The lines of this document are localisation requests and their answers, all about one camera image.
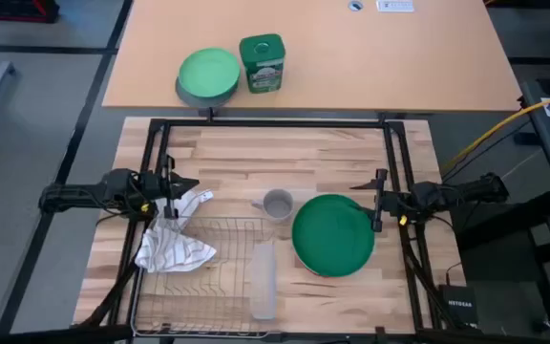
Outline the light wood desk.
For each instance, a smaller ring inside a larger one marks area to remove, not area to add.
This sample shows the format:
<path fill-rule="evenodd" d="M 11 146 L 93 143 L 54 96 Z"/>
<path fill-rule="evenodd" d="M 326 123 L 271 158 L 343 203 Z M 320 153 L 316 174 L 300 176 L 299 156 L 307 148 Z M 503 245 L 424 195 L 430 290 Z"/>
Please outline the light wood desk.
<path fill-rule="evenodd" d="M 175 81 L 192 52 L 236 53 L 277 33 L 282 88 L 241 84 L 233 108 L 478 111 L 518 108 L 518 82 L 482 0 L 413 0 L 407 13 L 376 0 L 134 0 L 103 98 L 107 107 L 180 107 Z"/>

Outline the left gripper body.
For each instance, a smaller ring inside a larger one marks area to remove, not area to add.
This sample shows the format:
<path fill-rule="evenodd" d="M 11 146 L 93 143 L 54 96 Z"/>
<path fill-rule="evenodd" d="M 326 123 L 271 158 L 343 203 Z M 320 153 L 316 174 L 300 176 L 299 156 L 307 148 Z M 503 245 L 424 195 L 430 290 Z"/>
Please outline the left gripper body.
<path fill-rule="evenodd" d="M 143 204 L 149 204 L 150 210 L 142 215 L 154 216 L 159 212 L 156 206 L 157 199 L 165 200 L 164 217 L 166 219 L 176 219 L 177 210 L 173 207 L 174 200 L 176 198 L 175 176 L 177 175 L 173 168 L 175 167 L 175 160 L 171 156 L 167 156 L 165 163 L 162 167 L 156 171 L 147 171 L 140 175 L 139 190 L 138 193 L 142 197 L 142 202 L 139 210 Z"/>

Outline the white label plate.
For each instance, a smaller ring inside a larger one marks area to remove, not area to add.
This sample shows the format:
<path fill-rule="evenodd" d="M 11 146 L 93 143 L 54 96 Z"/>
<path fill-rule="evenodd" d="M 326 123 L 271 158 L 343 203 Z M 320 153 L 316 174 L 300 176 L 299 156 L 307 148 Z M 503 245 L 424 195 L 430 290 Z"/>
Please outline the white label plate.
<path fill-rule="evenodd" d="M 376 0 L 380 12 L 414 12 L 413 0 Z"/>

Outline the black and red crate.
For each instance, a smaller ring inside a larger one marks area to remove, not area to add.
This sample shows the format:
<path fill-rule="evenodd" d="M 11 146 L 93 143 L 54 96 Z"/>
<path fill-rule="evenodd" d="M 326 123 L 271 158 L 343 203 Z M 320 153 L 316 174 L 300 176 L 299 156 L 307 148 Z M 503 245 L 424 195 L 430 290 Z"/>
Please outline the black and red crate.
<path fill-rule="evenodd" d="M 0 0 L 0 21 L 52 24 L 59 10 L 55 0 Z"/>

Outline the grey patterned mug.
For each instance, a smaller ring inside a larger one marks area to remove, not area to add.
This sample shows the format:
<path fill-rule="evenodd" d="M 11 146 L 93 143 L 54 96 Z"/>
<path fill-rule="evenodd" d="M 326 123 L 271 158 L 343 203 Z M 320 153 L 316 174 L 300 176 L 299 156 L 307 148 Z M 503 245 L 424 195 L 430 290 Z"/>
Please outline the grey patterned mug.
<path fill-rule="evenodd" d="M 260 200 L 252 200 L 251 205 L 260 209 L 269 220 L 285 223 L 293 214 L 292 195 L 284 189 L 271 189 Z"/>

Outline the black network switch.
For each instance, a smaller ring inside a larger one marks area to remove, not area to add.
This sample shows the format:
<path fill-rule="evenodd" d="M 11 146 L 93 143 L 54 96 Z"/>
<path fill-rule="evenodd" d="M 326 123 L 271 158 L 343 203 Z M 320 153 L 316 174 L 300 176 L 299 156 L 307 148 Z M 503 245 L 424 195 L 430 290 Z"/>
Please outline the black network switch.
<path fill-rule="evenodd" d="M 474 290 L 465 286 L 440 285 L 439 291 L 451 313 L 463 323 L 476 328 L 478 325 Z"/>

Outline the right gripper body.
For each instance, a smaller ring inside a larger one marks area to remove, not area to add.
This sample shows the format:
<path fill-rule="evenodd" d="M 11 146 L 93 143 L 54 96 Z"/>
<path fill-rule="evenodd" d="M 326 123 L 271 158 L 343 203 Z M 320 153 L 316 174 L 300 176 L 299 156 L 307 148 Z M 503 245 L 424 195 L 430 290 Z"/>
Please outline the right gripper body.
<path fill-rule="evenodd" d="M 388 177 L 386 169 L 377 169 L 375 179 L 377 187 L 375 188 L 375 206 L 374 215 L 372 216 L 372 230 L 374 232 L 382 231 L 382 214 L 386 212 L 399 221 L 400 217 L 405 215 L 408 217 L 407 225 L 412 221 L 415 210 L 408 204 L 407 195 L 394 191 L 385 190 L 385 181 Z"/>

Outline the green detergent tub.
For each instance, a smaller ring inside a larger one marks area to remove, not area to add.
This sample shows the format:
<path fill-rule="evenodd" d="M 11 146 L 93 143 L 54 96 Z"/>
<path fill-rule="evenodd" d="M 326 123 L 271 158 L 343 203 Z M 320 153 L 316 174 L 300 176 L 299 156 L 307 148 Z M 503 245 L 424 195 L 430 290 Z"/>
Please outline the green detergent tub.
<path fill-rule="evenodd" d="M 286 49 L 277 33 L 248 36 L 239 45 L 248 89 L 252 94 L 274 92 L 283 83 Z"/>

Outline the clear plastic cutlery holder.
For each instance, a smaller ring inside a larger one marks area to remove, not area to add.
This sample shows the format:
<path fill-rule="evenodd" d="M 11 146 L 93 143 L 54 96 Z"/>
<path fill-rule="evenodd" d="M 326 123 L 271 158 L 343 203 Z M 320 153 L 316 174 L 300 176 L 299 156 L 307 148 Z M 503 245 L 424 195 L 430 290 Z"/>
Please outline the clear plastic cutlery holder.
<path fill-rule="evenodd" d="M 250 262 L 250 312 L 257 320 L 272 320 L 277 312 L 276 255 L 270 242 L 257 244 Z"/>

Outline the white striped dish towel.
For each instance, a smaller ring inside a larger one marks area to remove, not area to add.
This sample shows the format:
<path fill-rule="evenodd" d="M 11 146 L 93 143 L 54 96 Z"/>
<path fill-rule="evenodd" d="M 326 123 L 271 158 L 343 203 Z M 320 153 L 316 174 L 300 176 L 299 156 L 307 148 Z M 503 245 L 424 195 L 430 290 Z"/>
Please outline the white striped dish towel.
<path fill-rule="evenodd" d="M 188 272 L 211 260 L 217 250 L 183 233 L 199 206 L 213 198 L 211 190 L 190 190 L 180 199 L 156 199 L 157 215 L 142 234 L 134 263 L 149 273 Z"/>

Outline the black metal table frame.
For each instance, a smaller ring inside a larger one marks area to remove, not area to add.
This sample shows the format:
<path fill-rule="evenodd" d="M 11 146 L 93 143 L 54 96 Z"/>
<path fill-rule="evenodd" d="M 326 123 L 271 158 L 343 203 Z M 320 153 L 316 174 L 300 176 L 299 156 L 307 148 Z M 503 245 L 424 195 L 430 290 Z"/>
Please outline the black metal table frame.
<path fill-rule="evenodd" d="M 417 330 L 442 329 L 434 303 L 416 281 L 404 256 L 413 252 L 424 270 L 441 283 L 456 266 L 454 234 L 444 220 L 424 228 L 400 228 L 385 217 L 372 255 L 347 277 L 312 274 L 298 259 L 289 225 L 276 225 L 251 201 L 275 188 L 288 190 L 296 204 L 321 194 L 341 194 L 372 206 L 373 193 L 352 190 L 379 168 L 389 172 L 387 188 L 404 191 L 415 175 L 437 181 L 434 150 L 423 121 L 205 120 L 128 118 L 115 164 L 145 170 L 167 156 L 178 171 L 213 191 L 195 217 L 260 218 L 275 225 L 277 317 L 264 337 L 138 336 L 132 329 L 131 303 L 136 272 L 116 301 L 110 322 L 125 325 L 134 340 L 186 338 L 412 340 Z"/>

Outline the dark green plate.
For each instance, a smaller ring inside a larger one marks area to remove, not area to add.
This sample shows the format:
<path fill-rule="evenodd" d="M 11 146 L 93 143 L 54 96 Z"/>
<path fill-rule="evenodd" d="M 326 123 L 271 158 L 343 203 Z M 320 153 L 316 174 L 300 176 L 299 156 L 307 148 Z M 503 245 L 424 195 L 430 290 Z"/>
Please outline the dark green plate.
<path fill-rule="evenodd" d="M 368 262 L 375 232 L 357 205 L 349 197 L 325 194 L 300 207 L 291 226 L 291 240 L 304 266 L 343 274 L 355 273 Z"/>

